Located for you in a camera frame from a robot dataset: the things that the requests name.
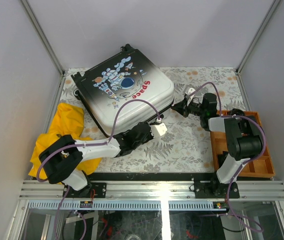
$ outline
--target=floral tablecloth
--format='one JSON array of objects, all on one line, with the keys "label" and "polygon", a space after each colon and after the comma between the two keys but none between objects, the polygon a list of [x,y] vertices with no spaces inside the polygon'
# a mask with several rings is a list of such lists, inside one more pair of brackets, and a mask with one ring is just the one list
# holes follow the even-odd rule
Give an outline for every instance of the floral tablecloth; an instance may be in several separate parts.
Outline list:
[{"label": "floral tablecloth", "polygon": [[[162,67],[160,68],[174,82],[174,102],[183,99],[188,86],[199,87],[205,82],[216,84],[221,97],[222,109],[238,108],[245,110],[245,105],[231,67]],[[71,75],[81,74],[87,68],[70,68],[66,74],[61,103],[68,103],[85,109],[73,92],[76,89]],[[210,85],[203,87],[195,96],[202,101],[203,94],[214,93]],[[130,155],[117,158],[103,158],[96,172],[138,172],[138,173],[207,173],[213,172],[213,158],[210,133],[200,126],[199,117],[183,118],[173,110],[163,122],[167,133],[161,139],[153,139],[140,146]],[[84,111],[84,130],[82,137],[95,140],[104,139],[89,113]]]}]

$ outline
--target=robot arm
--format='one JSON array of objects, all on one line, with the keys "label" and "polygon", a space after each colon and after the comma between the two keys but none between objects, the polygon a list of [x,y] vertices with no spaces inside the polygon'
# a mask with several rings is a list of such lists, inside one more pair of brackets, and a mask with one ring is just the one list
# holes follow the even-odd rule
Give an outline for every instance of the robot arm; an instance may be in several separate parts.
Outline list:
[{"label": "robot arm", "polygon": [[[193,102],[194,96],[189,97],[189,95],[194,91],[194,88],[188,88],[184,99],[172,106],[172,109],[185,118],[189,114],[199,116],[201,127],[206,131],[225,133],[228,155],[217,170],[216,177],[220,184],[228,184],[232,181],[232,177],[237,177],[234,175],[240,165],[244,167],[249,159],[261,152],[263,147],[261,133],[247,120],[218,116],[217,96],[213,93],[205,93],[202,103]],[[231,112],[241,113],[242,111],[234,109]],[[256,121],[253,116],[248,116],[248,118]]]},{"label": "robot arm", "polygon": [[62,182],[75,191],[88,191],[91,188],[90,180],[84,172],[76,169],[78,164],[96,158],[128,155],[138,146],[164,135],[167,130],[164,123],[140,122],[131,130],[116,134],[111,139],[82,141],[74,140],[71,135],[64,135],[42,152],[39,159],[42,163],[53,152],[75,145],[55,154],[43,168],[50,184]]}]

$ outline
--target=glass panel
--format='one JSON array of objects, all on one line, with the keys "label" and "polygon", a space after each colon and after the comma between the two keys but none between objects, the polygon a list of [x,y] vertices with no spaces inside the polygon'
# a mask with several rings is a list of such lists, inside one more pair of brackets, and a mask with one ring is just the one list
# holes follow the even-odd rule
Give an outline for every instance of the glass panel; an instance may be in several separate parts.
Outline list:
[{"label": "glass panel", "polygon": [[[86,218],[85,240],[161,240],[160,211],[79,211]],[[28,219],[27,240],[54,240],[55,210],[34,209]],[[45,219],[51,215],[45,233]],[[57,221],[59,240],[78,240],[84,233],[84,221],[74,211],[61,210]]]},{"label": "glass panel", "polygon": [[[236,214],[258,222],[264,231],[254,232],[245,228],[231,215],[217,217],[217,211],[173,211],[170,213],[172,240],[283,240],[281,227],[272,202],[233,202]],[[244,222],[260,229],[252,221]]]},{"label": "glass panel", "polygon": [[[161,240],[162,234],[171,236],[172,240],[284,239],[272,202],[233,202],[232,207],[236,214],[249,217],[261,224],[264,232],[248,230],[230,215],[203,216],[221,212],[165,211],[163,205],[162,211],[81,210],[80,212],[85,217],[87,225],[85,240]],[[25,239],[54,240],[55,214],[55,210],[33,209],[25,228],[27,229]],[[252,221],[247,222],[244,218],[244,222],[254,229],[259,229]],[[60,240],[78,240],[83,232],[84,222],[77,217],[74,211],[61,210],[59,212],[57,234]]]}]

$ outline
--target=wooden tray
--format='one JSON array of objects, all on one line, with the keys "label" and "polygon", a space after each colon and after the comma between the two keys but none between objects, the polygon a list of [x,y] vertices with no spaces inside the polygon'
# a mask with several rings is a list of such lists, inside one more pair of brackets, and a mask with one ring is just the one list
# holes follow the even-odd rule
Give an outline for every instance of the wooden tray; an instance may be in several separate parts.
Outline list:
[{"label": "wooden tray", "polygon": [[[227,114],[226,110],[222,111],[223,115]],[[255,111],[245,111],[246,116],[255,116],[257,123],[261,126],[259,114]],[[219,169],[218,155],[221,155],[223,151],[228,151],[226,134],[223,132],[210,132],[213,164],[214,170]],[[273,163],[270,157],[268,146],[266,146],[263,156],[252,162],[249,162],[244,169],[240,172],[240,177],[253,177],[253,178],[271,178],[276,175],[274,171]]]}]

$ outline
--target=white suitcase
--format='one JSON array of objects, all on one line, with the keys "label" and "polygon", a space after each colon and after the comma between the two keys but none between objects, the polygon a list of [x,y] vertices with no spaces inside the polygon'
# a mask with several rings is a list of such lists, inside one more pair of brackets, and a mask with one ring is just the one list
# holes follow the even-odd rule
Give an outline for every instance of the white suitcase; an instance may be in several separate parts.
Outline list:
[{"label": "white suitcase", "polygon": [[[138,49],[129,44],[99,65],[71,76],[79,98],[106,136],[110,136],[119,108],[129,100],[149,102],[161,118],[170,113],[174,84]],[[114,134],[130,130],[139,122],[154,122],[155,111],[143,102],[131,102],[120,112]]]}]

